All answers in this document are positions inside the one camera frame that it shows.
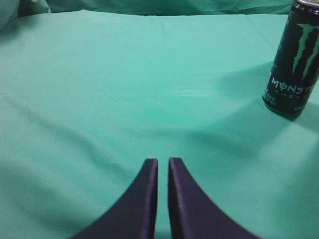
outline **black can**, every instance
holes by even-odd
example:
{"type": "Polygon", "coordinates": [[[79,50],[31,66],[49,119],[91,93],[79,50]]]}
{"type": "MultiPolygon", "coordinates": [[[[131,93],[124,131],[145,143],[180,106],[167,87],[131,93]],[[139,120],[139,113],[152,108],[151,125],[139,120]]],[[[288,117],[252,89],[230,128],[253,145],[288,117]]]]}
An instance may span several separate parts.
{"type": "Polygon", "coordinates": [[[319,0],[295,0],[263,100],[270,109],[300,114],[319,76],[319,0]]]}

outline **crumpled fabric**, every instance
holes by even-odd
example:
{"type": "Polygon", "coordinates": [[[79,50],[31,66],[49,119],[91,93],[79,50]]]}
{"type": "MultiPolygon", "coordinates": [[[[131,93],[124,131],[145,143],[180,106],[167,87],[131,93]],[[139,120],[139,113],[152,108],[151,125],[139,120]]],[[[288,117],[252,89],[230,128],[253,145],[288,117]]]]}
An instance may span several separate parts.
{"type": "Polygon", "coordinates": [[[0,30],[17,17],[19,0],[0,0],[0,30]]]}
{"type": "Polygon", "coordinates": [[[260,238],[319,238],[319,88],[295,120],[262,94],[286,15],[20,17],[0,32],[0,238],[70,238],[169,157],[260,238]]]}
{"type": "Polygon", "coordinates": [[[52,12],[104,11],[138,15],[287,14],[291,0],[47,0],[52,12]]]}
{"type": "Polygon", "coordinates": [[[51,13],[51,9],[46,0],[21,0],[18,16],[29,16],[41,13],[51,13]]]}

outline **wrinkled fabric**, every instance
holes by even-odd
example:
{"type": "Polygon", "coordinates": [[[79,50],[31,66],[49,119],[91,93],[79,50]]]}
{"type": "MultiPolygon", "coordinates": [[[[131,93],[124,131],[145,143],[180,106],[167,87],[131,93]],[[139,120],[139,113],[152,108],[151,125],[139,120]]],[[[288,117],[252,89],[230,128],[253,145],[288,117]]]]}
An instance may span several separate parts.
{"type": "Polygon", "coordinates": [[[17,17],[19,0],[0,0],[0,30],[17,17]]]}
{"type": "Polygon", "coordinates": [[[21,0],[18,16],[29,16],[41,13],[51,13],[51,9],[46,0],[21,0]]]}
{"type": "Polygon", "coordinates": [[[286,15],[21,17],[0,33],[0,238],[68,238],[159,160],[261,238],[319,238],[319,88],[294,121],[263,101],[286,15]]]}
{"type": "Polygon", "coordinates": [[[287,14],[292,0],[47,0],[52,12],[92,10],[139,15],[287,14]]]}

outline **curved black prong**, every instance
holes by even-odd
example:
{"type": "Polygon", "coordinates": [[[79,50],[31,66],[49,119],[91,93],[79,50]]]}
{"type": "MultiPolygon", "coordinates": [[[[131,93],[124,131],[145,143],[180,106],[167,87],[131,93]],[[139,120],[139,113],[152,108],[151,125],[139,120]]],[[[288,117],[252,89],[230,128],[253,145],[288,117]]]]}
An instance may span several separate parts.
{"type": "Polygon", "coordinates": [[[119,200],[72,239],[153,239],[158,203],[158,161],[146,159],[119,200]]]}
{"type": "Polygon", "coordinates": [[[222,212],[181,158],[169,159],[168,210],[173,239],[257,239],[222,212]]]}

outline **green claw logo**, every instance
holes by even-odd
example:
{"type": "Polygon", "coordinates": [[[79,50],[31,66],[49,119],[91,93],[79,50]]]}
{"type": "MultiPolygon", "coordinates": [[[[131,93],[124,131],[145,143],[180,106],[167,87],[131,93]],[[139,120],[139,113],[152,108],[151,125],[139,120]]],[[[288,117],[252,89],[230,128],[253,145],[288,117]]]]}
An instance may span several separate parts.
{"type": "Polygon", "coordinates": [[[303,78],[301,79],[301,80],[303,80],[308,73],[309,67],[310,67],[313,59],[319,54],[319,26],[313,26],[310,24],[297,24],[297,25],[303,29],[303,35],[301,36],[301,38],[299,40],[298,53],[294,59],[293,74],[295,73],[296,67],[297,67],[301,57],[303,56],[303,51],[306,49],[306,41],[308,40],[310,33],[312,33],[313,31],[315,31],[317,33],[317,40],[315,43],[315,47],[313,49],[311,56],[307,59],[306,67],[305,67],[304,72],[303,72],[303,78]]]}

